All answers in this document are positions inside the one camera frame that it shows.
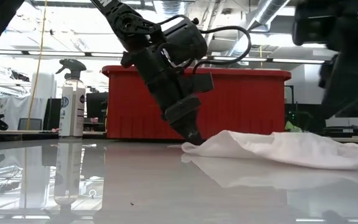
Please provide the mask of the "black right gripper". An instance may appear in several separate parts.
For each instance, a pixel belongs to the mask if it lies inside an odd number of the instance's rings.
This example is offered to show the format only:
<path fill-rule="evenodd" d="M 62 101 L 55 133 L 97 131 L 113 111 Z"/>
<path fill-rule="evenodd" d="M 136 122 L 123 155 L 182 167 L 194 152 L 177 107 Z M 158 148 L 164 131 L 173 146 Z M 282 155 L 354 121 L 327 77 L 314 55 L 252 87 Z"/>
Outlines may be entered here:
<path fill-rule="evenodd" d="M 324 90 L 319 116 L 328 119 L 358 101 L 358 53 L 335 54 L 319 70 Z"/>

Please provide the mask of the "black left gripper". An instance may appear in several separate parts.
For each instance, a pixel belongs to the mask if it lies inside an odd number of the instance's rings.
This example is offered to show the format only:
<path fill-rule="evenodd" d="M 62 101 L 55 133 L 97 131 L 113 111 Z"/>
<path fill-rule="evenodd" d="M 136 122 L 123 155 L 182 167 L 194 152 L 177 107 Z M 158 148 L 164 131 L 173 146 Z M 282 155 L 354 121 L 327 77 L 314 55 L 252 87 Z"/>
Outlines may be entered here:
<path fill-rule="evenodd" d="M 121 65 L 124 68 L 135 66 L 173 130 L 189 143 L 204 143 L 196 124 L 201 101 L 192 94 L 214 89 L 209 72 L 186 76 L 185 69 L 172 67 L 162 49 L 156 46 L 124 52 Z"/>

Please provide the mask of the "pale pink underwear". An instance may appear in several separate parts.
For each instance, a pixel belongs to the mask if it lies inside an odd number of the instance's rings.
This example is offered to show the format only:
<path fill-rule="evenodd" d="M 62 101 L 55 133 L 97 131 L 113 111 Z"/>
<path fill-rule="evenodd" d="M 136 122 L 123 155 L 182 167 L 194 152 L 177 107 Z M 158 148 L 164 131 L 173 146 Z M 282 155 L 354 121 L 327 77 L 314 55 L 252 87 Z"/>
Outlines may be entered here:
<path fill-rule="evenodd" d="M 199 146 L 185 142 L 181 149 L 203 157 L 261 158 L 317 169 L 358 170 L 358 144 L 313 133 L 264 135 L 224 130 Z"/>

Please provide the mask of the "red plastic bin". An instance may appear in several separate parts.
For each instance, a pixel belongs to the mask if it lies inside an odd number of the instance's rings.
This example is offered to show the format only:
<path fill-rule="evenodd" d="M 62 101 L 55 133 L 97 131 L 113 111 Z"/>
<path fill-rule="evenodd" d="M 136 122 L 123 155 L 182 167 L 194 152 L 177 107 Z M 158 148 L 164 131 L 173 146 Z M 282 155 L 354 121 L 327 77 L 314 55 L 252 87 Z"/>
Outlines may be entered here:
<path fill-rule="evenodd" d="M 271 134 L 285 127 L 284 83 L 291 73 L 283 70 L 199 68 L 211 73 L 214 89 L 200 93 L 197 124 L 210 138 L 222 130 Z M 161 118 L 161 111 L 134 67 L 108 65 L 107 137 L 111 139 L 180 139 Z"/>

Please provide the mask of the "green cloth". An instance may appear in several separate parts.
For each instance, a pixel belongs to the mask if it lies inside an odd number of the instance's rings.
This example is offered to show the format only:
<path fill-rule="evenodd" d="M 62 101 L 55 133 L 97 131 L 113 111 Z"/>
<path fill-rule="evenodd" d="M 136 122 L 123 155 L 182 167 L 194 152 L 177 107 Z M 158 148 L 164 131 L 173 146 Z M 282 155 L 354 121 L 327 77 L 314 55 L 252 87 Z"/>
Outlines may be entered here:
<path fill-rule="evenodd" d="M 299 128 L 298 126 L 295 126 L 290 121 L 287 121 L 285 123 L 285 131 L 286 132 L 292 132 L 292 133 L 302 133 L 303 130 Z"/>

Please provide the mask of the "clear spray bottle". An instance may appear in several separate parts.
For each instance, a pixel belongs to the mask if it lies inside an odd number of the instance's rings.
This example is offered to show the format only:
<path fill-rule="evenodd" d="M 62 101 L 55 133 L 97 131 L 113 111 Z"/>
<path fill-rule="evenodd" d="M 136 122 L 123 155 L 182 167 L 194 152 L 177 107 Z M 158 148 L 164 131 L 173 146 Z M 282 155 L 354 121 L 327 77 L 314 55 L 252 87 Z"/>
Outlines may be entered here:
<path fill-rule="evenodd" d="M 69 69 L 65 74 L 65 82 L 62 86 L 62 98 L 60 107 L 59 138 L 82 138 L 85 113 L 86 88 L 80 80 L 81 72 L 86 70 L 86 66 L 76 59 L 61 59 L 62 68 Z"/>

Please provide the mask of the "black upright panel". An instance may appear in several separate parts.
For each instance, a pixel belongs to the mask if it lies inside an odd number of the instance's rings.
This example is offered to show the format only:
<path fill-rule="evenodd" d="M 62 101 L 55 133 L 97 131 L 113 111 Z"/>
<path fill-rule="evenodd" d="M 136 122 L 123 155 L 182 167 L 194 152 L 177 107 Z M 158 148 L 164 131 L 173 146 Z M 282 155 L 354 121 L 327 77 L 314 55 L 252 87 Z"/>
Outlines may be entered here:
<path fill-rule="evenodd" d="M 60 98 L 50 98 L 47 100 L 43 130 L 52 130 L 59 127 L 60 107 L 61 107 Z"/>

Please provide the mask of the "long ceiling light strip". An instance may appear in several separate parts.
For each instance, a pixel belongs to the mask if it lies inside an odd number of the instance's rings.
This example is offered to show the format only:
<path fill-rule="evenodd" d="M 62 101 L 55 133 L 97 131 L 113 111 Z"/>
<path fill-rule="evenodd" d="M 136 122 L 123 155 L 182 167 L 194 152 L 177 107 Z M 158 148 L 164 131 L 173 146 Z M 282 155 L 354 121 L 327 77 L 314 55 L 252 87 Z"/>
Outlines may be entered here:
<path fill-rule="evenodd" d="M 99 52 L 58 52 L 58 51 L 26 51 L 0 49 L 0 55 L 15 57 L 84 57 L 84 58 L 115 58 L 121 59 L 122 53 L 99 53 Z M 266 62 L 266 63 L 295 63 L 295 64 L 328 64 L 328 60 L 298 59 L 298 58 L 272 58 L 272 57 L 245 57 L 241 62 Z"/>

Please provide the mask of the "grey chair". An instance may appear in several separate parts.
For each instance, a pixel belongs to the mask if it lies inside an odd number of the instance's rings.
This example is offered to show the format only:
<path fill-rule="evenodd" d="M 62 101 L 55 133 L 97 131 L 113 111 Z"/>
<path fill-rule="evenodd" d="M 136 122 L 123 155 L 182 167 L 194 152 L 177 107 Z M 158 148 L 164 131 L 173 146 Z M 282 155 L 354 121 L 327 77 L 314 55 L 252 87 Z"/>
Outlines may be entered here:
<path fill-rule="evenodd" d="M 43 121 L 38 118 L 21 118 L 19 120 L 18 130 L 42 130 Z"/>

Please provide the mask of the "light wooden desk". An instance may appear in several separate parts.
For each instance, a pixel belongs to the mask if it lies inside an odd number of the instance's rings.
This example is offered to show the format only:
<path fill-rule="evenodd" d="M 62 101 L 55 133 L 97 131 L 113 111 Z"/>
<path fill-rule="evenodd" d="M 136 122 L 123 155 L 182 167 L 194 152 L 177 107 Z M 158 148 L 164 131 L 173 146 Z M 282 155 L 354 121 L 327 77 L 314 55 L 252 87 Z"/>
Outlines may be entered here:
<path fill-rule="evenodd" d="M 58 139 L 58 133 L 51 131 L 0 131 L 0 142 L 6 141 L 35 141 Z M 353 142 L 358 143 L 358 136 L 351 138 L 332 138 L 337 142 Z"/>

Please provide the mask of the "white hanging cloth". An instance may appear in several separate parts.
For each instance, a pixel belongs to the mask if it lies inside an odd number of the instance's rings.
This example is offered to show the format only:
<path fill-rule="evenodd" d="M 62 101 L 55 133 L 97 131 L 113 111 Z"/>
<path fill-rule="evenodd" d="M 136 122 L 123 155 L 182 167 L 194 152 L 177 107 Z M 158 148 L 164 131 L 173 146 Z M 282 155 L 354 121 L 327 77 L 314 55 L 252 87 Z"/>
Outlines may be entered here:
<path fill-rule="evenodd" d="M 0 114 L 8 125 L 8 130 L 17 130 L 19 120 L 27 118 L 30 106 L 30 96 L 0 96 Z"/>

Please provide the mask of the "smooth silver ventilation duct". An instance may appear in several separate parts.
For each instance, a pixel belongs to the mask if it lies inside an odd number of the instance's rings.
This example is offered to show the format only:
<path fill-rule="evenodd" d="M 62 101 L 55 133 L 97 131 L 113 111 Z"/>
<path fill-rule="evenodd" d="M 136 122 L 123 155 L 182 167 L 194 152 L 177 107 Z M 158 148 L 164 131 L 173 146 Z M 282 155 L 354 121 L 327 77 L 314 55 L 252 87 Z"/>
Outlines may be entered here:
<path fill-rule="evenodd" d="M 260 0 L 257 8 L 247 13 L 240 21 L 239 27 L 246 29 L 249 33 L 269 32 L 271 22 L 289 2 L 290 0 Z"/>

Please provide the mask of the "ribbed silver ventilation duct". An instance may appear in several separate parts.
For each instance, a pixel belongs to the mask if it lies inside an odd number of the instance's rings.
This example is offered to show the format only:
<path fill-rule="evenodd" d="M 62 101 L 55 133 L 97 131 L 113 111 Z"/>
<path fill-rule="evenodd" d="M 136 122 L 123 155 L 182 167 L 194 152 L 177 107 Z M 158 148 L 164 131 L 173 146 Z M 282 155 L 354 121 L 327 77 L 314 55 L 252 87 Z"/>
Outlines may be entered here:
<path fill-rule="evenodd" d="M 183 4 L 180 1 L 165 0 L 161 4 L 162 12 L 166 16 L 175 16 L 183 13 Z"/>

